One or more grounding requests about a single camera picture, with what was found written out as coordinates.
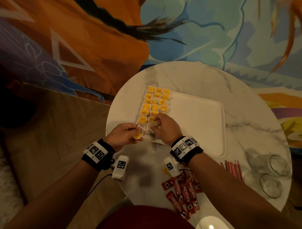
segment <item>white marble tabletop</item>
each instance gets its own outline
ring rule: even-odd
[[[265,102],[246,84],[234,76],[196,62],[167,62],[149,67],[133,76],[116,95],[107,119],[106,134],[117,124],[137,120],[142,97],[147,86],[169,88],[188,95],[218,101],[224,105],[226,121],[227,155],[215,158],[217,162],[238,160],[249,169],[245,151],[254,149],[261,154],[274,153],[284,157],[291,167],[291,155],[280,124]],[[170,154],[168,146],[143,141],[126,146],[119,155],[129,156],[127,176],[120,184],[135,205],[149,205],[174,210],[165,197],[161,183],[170,178],[162,172],[163,159]],[[288,198],[291,179],[279,179],[282,195],[268,201],[282,210]],[[220,218],[232,226],[214,208],[204,193],[198,193],[200,211],[191,215],[190,223],[196,227],[206,216]]]

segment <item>clear drinking glass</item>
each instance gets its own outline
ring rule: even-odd
[[[250,171],[243,177],[244,183],[266,199],[281,196],[281,183],[268,173]]]
[[[260,154],[250,161],[253,170],[268,173],[274,177],[291,177],[287,161],[275,154]]]

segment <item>black wrist strap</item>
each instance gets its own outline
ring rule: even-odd
[[[112,146],[104,142],[103,139],[100,139],[84,150],[82,160],[100,172],[101,170],[110,168],[111,159],[114,153]]]
[[[190,160],[203,149],[192,136],[182,136],[172,144],[170,154],[180,163],[188,164]]]

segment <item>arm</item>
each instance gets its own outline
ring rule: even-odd
[[[167,145],[183,136],[179,125],[167,115],[159,113],[154,120],[161,128],[154,126],[153,131]],[[208,199],[234,228],[300,228],[207,154],[196,154],[188,166]]]
[[[115,152],[126,144],[136,144],[132,138],[141,129],[136,124],[120,124],[104,139]],[[81,160],[66,175],[57,180],[31,203],[26,205],[5,229],[66,228],[86,199],[99,172]]]

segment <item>colorful mural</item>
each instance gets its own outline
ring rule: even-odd
[[[302,91],[300,14],[276,0],[259,2],[0,0],[0,63],[24,82],[110,104],[140,69],[203,62],[261,89],[299,149],[300,99],[264,91]]]

